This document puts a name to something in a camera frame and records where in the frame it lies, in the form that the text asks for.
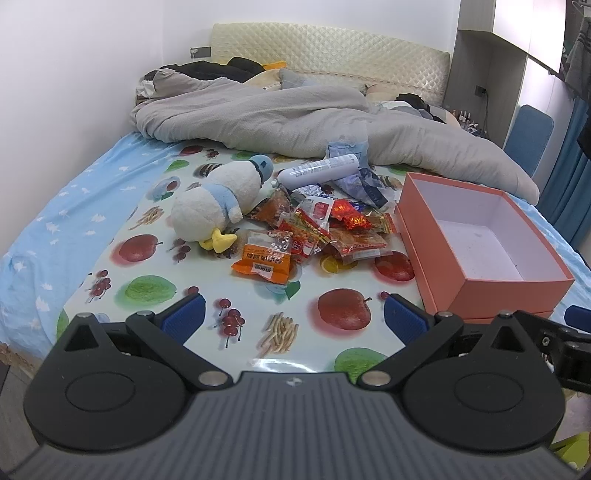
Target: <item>blue curtain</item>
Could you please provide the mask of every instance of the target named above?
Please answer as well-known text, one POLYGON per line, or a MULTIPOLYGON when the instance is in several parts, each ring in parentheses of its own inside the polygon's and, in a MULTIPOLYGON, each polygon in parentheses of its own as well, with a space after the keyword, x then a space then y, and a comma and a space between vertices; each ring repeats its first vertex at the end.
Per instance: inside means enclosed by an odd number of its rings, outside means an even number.
POLYGON ((537 207, 573 248, 591 228, 591 162, 577 137, 587 121, 589 106, 577 98, 564 143, 537 207))

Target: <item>blue chair back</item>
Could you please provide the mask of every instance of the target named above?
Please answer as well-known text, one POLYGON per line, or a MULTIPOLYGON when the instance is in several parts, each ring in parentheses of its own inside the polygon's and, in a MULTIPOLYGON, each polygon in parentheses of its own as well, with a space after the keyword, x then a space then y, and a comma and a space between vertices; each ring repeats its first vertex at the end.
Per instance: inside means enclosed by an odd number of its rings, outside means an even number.
POLYGON ((531 105, 523 105, 509 133, 505 153, 531 177, 538 168, 553 129, 552 117, 531 105))

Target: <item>white bottle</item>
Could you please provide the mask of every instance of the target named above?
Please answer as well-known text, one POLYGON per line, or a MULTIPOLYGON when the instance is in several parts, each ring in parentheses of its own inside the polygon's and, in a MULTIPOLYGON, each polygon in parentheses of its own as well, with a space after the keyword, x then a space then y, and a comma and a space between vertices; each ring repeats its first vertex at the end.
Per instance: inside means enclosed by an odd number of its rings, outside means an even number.
POLYGON ((277 181, 287 189, 295 190, 314 183, 344 179, 358 171, 359 160, 351 153, 286 168, 279 173, 277 181))

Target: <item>gray comforter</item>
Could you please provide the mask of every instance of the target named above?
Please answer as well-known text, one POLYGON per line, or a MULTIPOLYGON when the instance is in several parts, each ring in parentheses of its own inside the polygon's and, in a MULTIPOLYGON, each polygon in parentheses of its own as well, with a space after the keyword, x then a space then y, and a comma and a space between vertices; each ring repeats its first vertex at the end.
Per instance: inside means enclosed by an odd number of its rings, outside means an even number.
POLYGON ((369 161, 422 167, 538 202, 535 183, 492 142, 424 118, 377 111, 357 90, 309 86, 266 92, 228 79, 196 80, 172 70, 132 112, 137 129, 164 142, 208 138, 229 148, 322 157, 329 141, 369 142, 369 161))

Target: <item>floor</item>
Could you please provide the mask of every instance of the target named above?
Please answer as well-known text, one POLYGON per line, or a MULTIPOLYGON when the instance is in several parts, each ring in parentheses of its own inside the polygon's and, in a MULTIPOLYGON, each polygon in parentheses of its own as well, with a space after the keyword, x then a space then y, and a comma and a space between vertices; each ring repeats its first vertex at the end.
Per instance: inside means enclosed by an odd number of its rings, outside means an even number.
MULTIPOLYGON (((5 369, 0 363, 0 387, 5 369)), ((37 442, 22 411, 22 399, 30 379, 19 369, 8 370, 0 391, 0 470, 8 471, 18 465, 35 448, 37 442)), ((573 397, 555 440, 591 430, 591 395, 573 397)))

